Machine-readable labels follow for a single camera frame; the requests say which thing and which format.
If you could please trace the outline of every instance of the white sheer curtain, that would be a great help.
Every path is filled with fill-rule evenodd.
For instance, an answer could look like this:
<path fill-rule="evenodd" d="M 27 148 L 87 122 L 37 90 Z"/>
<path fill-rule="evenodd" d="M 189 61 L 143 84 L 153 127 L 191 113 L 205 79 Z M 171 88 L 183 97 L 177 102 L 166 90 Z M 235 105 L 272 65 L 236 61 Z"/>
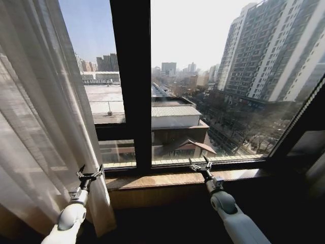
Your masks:
<path fill-rule="evenodd" d="M 90 105 L 57 0 L 0 0 L 0 204 L 48 234 L 102 159 Z M 115 228 L 102 177 L 88 206 L 98 236 Z"/>

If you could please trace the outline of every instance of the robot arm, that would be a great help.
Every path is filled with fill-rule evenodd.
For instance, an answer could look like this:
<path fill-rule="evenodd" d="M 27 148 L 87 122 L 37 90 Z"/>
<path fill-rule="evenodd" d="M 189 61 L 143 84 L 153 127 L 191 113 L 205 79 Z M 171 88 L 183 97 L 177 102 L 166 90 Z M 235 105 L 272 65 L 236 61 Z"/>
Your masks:
<path fill-rule="evenodd" d="M 223 190 L 223 179 L 211 174 L 212 163 L 203 157 L 207 162 L 206 167 L 201 168 L 189 159 L 190 168 L 202 174 L 211 195 L 211 204 L 221 217 L 232 241 L 235 244 L 269 244 L 269 240 L 254 221 L 238 207 L 233 196 Z"/>
<path fill-rule="evenodd" d="M 80 225 L 86 217 L 86 203 L 90 191 L 90 184 L 103 174 L 103 165 L 94 174 L 83 174 L 85 166 L 81 167 L 77 175 L 80 186 L 70 191 L 69 205 L 60 213 L 58 222 L 42 244 L 75 244 Z"/>

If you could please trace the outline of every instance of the black window frame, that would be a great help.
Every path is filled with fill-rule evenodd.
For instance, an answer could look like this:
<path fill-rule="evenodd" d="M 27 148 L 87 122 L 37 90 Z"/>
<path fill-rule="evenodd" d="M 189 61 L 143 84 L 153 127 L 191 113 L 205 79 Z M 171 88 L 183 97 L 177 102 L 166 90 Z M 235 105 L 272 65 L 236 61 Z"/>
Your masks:
<path fill-rule="evenodd" d="M 151 144 L 151 39 L 150 0 L 125 2 L 110 0 L 114 36 L 119 63 L 125 123 L 95 124 L 99 141 L 133 139 L 136 167 L 105 169 L 106 176 L 146 175 L 165 172 L 189 172 L 188 165 L 152 167 Z M 310 167 L 321 155 L 288 156 L 307 131 L 325 130 L 325 119 L 319 108 L 325 98 L 325 76 L 292 119 L 267 158 L 217 161 L 213 170 L 268 168 L 283 170 Z"/>

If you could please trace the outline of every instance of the sky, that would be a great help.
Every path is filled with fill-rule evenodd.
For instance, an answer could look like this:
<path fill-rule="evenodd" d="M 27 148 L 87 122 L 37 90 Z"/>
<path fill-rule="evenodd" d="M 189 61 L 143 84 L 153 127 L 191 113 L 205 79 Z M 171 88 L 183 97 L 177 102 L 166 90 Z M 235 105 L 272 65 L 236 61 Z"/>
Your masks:
<path fill-rule="evenodd" d="M 80 58 L 116 53 L 109 0 L 59 0 L 73 49 Z"/>
<path fill-rule="evenodd" d="M 219 64 L 231 23 L 254 0 L 151 0 L 151 66 L 176 62 L 208 70 Z M 116 53 L 109 0 L 59 0 L 74 48 L 96 62 Z"/>

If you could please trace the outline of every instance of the wooden window sill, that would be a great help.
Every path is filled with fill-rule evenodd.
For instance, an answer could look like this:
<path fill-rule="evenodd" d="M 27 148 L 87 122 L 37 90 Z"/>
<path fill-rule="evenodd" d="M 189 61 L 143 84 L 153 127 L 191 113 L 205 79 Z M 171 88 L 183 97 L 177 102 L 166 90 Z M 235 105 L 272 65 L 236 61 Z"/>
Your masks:
<path fill-rule="evenodd" d="M 214 176 L 221 176 L 224 180 L 238 180 L 269 176 L 260 169 L 243 169 L 229 171 L 212 171 Z M 120 176 L 106 177 L 108 191 L 134 190 L 154 187 L 169 187 L 177 185 L 202 184 L 204 179 L 200 173 L 170 173 L 150 176 Z"/>

